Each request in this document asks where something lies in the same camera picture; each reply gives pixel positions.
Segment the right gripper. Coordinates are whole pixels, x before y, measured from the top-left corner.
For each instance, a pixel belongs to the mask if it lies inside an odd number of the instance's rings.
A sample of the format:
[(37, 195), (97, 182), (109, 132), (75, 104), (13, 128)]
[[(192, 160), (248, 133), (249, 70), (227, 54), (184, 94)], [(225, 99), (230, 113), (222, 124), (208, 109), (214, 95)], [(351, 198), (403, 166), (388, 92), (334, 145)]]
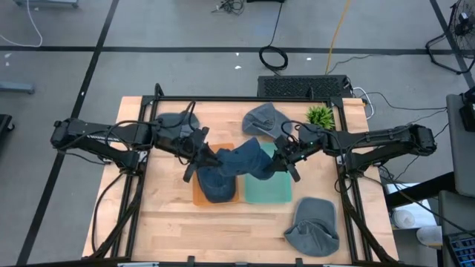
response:
[(277, 148), (272, 160), (273, 163), (265, 167), (265, 172), (287, 172), (295, 182), (301, 180), (301, 176), (295, 167), (295, 160), (293, 157), (297, 154), (299, 149), (298, 140), (292, 135), (279, 136), (274, 144)]

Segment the black device on desk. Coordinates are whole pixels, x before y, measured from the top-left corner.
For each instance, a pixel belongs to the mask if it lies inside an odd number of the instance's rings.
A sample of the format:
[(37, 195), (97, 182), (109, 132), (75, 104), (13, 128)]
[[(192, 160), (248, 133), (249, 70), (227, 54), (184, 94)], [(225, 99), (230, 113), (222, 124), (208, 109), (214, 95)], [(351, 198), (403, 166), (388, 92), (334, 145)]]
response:
[(459, 109), (464, 128), (475, 132), (475, 86), (461, 94), (463, 106)]

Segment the black standing fan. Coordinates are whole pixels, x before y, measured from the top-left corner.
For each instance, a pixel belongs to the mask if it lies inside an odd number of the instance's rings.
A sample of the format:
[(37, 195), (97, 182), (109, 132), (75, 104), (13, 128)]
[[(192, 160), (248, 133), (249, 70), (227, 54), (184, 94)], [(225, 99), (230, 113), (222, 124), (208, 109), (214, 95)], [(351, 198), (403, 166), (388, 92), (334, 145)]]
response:
[[(425, 44), (425, 50), (433, 64), (456, 75), (462, 75), (475, 67), (475, 0), (453, 0), (450, 9), (449, 20), (442, 27), (442, 34), (430, 39)], [(444, 39), (448, 40), (451, 50), (456, 56), (471, 60), (465, 70), (454, 69), (436, 60), (431, 48)]]

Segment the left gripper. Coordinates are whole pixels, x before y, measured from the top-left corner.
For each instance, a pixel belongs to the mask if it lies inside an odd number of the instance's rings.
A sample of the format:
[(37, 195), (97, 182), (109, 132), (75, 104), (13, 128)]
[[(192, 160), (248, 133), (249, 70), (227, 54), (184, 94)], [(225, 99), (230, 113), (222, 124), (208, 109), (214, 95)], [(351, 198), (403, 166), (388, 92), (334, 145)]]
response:
[[(183, 175), (183, 181), (189, 182), (193, 173), (198, 169), (198, 162), (199, 162), (199, 155), (200, 150), (204, 145), (204, 140), (206, 135), (209, 132), (208, 127), (203, 127), (201, 129), (195, 129), (187, 139), (187, 142), (191, 145), (191, 156), (189, 157), (189, 164), (185, 170)], [(211, 157), (207, 157), (202, 160), (202, 165), (204, 166), (221, 166), (222, 162), (217, 159), (216, 153), (219, 150), (219, 145), (207, 145), (206, 146), (206, 153)]]

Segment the black computer tower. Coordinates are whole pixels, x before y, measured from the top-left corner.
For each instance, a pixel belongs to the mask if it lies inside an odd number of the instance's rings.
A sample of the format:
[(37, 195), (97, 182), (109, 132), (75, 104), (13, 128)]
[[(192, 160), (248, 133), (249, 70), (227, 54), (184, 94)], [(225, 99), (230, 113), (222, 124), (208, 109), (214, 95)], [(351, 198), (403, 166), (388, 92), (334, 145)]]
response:
[(259, 76), (259, 97), (329, 99), (350, 98), (353, 86), (346, 75)]

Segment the teal translucent plastic bin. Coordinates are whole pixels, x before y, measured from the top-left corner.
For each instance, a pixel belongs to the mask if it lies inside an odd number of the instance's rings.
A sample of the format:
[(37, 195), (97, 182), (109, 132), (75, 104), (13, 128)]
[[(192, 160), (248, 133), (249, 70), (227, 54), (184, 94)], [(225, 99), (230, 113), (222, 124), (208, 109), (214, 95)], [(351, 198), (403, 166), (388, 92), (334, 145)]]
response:
[[(276, 149), (271, 142), (258, 142), (261, 148), (258, 174), (268, 174), (264, 168), (272, 163)], [(292, 201), (292, 178), (287, 172), (274, 172), (268, 179), (258, 179), (252, 174), (243, 178), (244, 199), (251, 204), (285, 204)]]

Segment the backlit keyboard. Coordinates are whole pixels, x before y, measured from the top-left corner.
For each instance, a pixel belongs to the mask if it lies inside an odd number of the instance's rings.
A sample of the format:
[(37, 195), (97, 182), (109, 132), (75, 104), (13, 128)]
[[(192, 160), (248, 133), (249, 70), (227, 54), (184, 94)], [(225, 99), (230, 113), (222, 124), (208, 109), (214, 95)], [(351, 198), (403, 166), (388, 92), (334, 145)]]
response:
[(475, 232), (449, 234), (444, 242), (456, 267), (475, 267)]

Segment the orange translucent plastic bin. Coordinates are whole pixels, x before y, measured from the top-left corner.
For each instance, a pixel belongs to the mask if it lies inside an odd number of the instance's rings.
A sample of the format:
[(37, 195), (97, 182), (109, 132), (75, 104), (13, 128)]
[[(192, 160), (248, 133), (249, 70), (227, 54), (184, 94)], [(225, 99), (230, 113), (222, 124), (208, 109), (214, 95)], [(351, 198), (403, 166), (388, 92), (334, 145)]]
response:
[[(209, 147), (215, 153), (217, 153), (220, 149), (233, 150), (235, 148), (234, 144), (230, 142), (210, 145)], [(192, 180), (192, 199), (193, 199), (193, 204), (196, 206), (225, 205), (225, 204), (241, 202), (239, 180), (237, 177), (235, 177), (235, 192), (234, 192), (233, 198), (231, 198), (227, 202), (216, 202), (216, 203), (210, 202), (206, 198), (206, 195), (201, 190), (200, 184), (197, 179), (197, 172), (193, 173), (191, 180)]]

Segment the white rounded floor object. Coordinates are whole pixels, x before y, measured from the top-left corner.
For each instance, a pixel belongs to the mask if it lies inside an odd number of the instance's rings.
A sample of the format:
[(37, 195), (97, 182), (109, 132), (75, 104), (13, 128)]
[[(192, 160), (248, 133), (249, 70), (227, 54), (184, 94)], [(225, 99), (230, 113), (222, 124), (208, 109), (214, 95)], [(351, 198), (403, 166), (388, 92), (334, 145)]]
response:
[(392, 224), (398, 229), (410, 229), (416, 225), (413, 214), (407, 210), (395, 210), (390, 215)]
[(422, 245), (440, 247), (443, 243), (442, 227), (435, 225), (419, 228), (416, 231), (416, 238)]

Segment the black aluminium table frame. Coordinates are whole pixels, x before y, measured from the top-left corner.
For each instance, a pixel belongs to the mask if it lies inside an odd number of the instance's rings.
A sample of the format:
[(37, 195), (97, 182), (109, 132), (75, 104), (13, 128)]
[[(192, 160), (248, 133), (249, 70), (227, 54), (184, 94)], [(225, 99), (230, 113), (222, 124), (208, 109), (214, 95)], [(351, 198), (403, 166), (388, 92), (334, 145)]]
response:
[[(206, 140), (210, 145), (233, 143), (237, 147), (248, 138), (241, 130), (243, 116), (263, 102), (274, 106), (290, 119), (305, 121), (308, 107), (323, 102), (297, 102), (296, 99), (263, 100), (256, 97), (186, 97), (196, 99), (194, 113), (201, 124), (210, 127)], [(239, 202), (196, 206), (192, 201), (192, 183), (183, 181), (186, 166), (173, 155), (152, 151), (144, 179), (144, 193), (136, 220), (136, 228), (123, 231), (115, 251), (105, 256), (131, 256), (136, 261), (185, 262), (194, 256), (198, 263), (292, 263), (301, 258), (305, 264), (352, 262), (344, 209), (334, 189), (336, 161), (322, 152), (297, 164), (301, 181), (291, 182), (292, 201), (287, 204), (261, 205), (244, 202), (243, 180), (238, 177)], [(96, 243), (109, 235), (115, 226), (122, 202), (125, 182), (122, 177), (104, 196), (97, 212)], [(398, 259), (393, 231), (387, 214), (382, 187), (367, 179), (358, 181), (367, 227), (379, 244)], [(292, 224), (295, 204), (302, 197), (317, 197), (334, 202), (340, 249), (328, 257), (308, 257), (298, 253), (284, 239), (283, 233)]]

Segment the small potted green plant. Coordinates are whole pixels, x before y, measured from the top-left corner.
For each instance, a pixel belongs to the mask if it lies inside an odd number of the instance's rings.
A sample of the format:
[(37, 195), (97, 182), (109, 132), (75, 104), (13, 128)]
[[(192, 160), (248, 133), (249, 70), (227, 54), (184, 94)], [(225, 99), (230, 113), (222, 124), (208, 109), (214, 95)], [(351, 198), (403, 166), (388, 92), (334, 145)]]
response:
[(327, 130), (332, 130), (335, 127), (333, 111), (328, 107), (309, 107), (306, 112), (306, 118), (310, 124), (319, 125)]

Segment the grey denim cap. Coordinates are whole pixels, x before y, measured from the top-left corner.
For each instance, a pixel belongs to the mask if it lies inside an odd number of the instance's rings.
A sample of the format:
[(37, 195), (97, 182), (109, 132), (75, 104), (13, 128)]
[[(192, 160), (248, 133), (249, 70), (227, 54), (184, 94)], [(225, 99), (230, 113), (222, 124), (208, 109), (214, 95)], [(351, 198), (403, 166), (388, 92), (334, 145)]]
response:
[(250, 110), (244, 116), (242, 131), (249, 135), (265, 135), (277, 139), (279, 136), (292, 133), (292, 125), (288, 121), (287, 116), (278, 111), (271, 102), (267, 102)]
[(194, 114), (162, 113), (157, 117), (162, 122), (159, 135), (169, 139), (189, 136), (194, 129), (200, 127), (200, 122)]
[(304, 197), (295, 208), (292, 225), (284, 238), (297, 251), (311, 257), (327, 257), (339, 250), (335, 205), (324, 199)]

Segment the grey table foot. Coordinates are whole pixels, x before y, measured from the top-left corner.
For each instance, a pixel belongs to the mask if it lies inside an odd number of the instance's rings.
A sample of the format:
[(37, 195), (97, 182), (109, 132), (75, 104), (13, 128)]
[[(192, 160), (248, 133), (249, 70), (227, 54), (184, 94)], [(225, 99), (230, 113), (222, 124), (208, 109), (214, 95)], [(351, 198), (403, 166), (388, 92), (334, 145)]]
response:
[(43, 5), (79, 7), (79, 0), (12, 0), (19, 7), (29, 4), (34, 7)]
[(0, 81), (0, 91), (15, 92), (15, 93), (27, 93), (34, 94), (35, 89), (32, 84), (15, 83), (15, 82), (3, 82)]

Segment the grey desk panel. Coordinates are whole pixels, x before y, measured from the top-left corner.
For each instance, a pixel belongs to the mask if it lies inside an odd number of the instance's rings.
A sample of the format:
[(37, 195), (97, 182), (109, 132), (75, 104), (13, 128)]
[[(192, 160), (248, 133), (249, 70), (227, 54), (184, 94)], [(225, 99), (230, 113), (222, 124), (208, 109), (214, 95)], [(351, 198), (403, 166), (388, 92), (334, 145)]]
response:
[(446, 96), (453, 172), (456, 190), (475, 198), (475, 132), (468, 132), (459, 109), (463, 106), (460, 95)]

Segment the navy denim cap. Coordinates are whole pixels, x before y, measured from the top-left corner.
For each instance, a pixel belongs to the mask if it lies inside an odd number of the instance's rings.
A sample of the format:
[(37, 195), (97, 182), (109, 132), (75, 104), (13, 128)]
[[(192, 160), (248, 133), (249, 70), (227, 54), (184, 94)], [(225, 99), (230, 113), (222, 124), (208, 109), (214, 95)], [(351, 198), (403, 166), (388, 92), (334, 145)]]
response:
[(198, 168), (197, 179), (201, 191), (209, 202), (229, 202), (235, 196), (236, 177), (225, 177), (216, 168)]
[(272, 158), (261, 148), (256, 138), (247, 140), (233, 150), (220, 148), (217, 158), (222, 162), (217, 171), (224, 177), (250, 174), (254, 178), (267, 180), (275, 173), (266, 169), (272, 163)]

